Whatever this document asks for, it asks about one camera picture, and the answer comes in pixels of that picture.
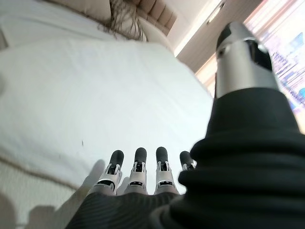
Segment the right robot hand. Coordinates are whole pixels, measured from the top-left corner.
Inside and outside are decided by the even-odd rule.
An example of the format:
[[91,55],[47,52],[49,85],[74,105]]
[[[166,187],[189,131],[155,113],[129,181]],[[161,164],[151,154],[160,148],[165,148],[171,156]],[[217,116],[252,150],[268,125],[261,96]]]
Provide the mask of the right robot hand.
[[135,152],[122,195],[124,154],[110,162],[69,229],[302,229],[305,136],[280,91],[268,50],[240,22],[216,45],[217,72],[204,139],[180,153],[180,195],[164,147],[156,150],[155,193],[146,191],[146,150]]

